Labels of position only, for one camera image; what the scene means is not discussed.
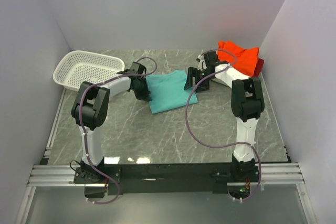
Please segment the teal t-shirt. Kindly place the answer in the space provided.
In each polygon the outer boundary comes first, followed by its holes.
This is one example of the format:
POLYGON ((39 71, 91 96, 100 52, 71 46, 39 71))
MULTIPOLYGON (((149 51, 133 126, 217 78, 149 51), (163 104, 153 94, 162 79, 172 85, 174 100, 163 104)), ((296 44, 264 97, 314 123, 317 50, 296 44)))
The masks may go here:
POLYGON ((146 78, 150 91, 152 114, 186 106, 191 90, 184 90, 187 74, 175 70, 168 74, 152 74, 146 78))

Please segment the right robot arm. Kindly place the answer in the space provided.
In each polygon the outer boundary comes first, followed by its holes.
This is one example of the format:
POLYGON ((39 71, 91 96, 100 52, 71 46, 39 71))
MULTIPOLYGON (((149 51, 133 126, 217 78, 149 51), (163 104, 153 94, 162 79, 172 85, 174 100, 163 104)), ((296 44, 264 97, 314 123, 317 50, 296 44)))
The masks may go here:
POLYGON ((237 132, 230 175, 235 181, 259 173, 254 148, 258 121, 265 109, 263 89, 259 77, 249 77, 234 68, 227 60, 220 60, 217 50, 209 50, 197 57, 197 67, 188 67, 184 90, 192 93, 209 90, 209 82, 217 82, 231 89, 231 110, 236 118, 237 132))

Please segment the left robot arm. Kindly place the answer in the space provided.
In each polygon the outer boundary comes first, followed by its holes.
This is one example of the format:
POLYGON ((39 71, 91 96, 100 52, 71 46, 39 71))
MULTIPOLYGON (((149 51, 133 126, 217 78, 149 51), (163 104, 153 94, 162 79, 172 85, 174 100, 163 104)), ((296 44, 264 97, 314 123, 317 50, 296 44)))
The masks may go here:
POLYGON ((106 120, 109 100, 121 92, 133 91, 142 101, 151 101, 146 81, 146 67, 138 61, 129 69, 118 72, 114 77, 100 83, 83 82, 71 109, 71 116, 79 127, 82 138, 82 158, 78 175, 87 177, 93 183, 107 178, 104 170, 98 130, 106 120))

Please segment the folded white t-shirt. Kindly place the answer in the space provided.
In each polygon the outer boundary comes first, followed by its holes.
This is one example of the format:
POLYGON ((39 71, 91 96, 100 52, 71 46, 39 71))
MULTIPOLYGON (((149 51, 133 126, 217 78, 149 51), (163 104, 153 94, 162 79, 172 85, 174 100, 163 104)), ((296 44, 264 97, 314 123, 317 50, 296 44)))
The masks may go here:
POLYGON ((214 79, 212 79, 212 81, 228 87, 228 84, 221 79, 214 78, 214 79))

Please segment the folded orange t-shirt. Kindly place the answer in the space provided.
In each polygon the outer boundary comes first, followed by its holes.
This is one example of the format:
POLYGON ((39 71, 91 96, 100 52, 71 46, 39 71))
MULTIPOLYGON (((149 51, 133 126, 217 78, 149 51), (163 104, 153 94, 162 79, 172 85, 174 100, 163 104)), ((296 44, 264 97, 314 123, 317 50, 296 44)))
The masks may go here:
POLYGON ((233 67, 237 71, 253 77, 255 66, 259 59, 259 47, 245 49, 232 41, 219 41, 218 48, 235 55, 237 62, 233 64, 233 67))

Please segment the folded dark red t-shirt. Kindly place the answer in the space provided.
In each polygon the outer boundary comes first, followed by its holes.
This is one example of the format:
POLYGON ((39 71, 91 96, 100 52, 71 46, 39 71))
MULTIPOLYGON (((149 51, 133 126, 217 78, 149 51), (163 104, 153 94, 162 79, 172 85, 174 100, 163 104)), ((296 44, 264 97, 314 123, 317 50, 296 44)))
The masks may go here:
POLYGON ((255 66, 253 77, 259 77, 260 73, 262 72, 264 62, 265 61, 263 59, 261 58, 258 59, 256 66, 255 66))

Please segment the white perforated plastic basket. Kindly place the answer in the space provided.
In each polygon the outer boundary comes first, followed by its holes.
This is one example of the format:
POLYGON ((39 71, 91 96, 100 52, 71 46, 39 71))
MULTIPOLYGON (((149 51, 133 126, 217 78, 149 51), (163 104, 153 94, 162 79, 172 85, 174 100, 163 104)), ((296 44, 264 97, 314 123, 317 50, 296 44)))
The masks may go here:
POLYGON ((85 81, 99 83, 123 71, 123 60, 94 52, 75 50, 67 53, 57 65, 53 80, 71 91, 78 91, 85 81))

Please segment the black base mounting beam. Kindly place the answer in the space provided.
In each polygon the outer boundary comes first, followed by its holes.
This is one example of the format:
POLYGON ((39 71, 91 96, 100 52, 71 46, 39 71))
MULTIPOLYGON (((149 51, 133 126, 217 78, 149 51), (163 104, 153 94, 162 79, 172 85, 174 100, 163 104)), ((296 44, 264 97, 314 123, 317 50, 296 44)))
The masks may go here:
POLYGON ((259 168, 243 163, 100 164, 95 171, 81 163, 74 183, 84 185, 89 198, 103 194, 186 193, 226 194, 229 183, 256 183, 259 168))

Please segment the aluminium extrusion rail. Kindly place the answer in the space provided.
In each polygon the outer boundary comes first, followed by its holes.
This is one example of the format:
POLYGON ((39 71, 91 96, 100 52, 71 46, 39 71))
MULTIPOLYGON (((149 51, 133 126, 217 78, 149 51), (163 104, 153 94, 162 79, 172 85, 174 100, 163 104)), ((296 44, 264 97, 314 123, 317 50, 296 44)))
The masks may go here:
MULTIPOLYGON (((296 185, 307 223, 317 223, 299 164, 263 163, 262 185, 296 185)), ((37 187, 74 186, 75 172, 67 165, 35 165, 31 171, 16 223, 25 223, 37 187)))

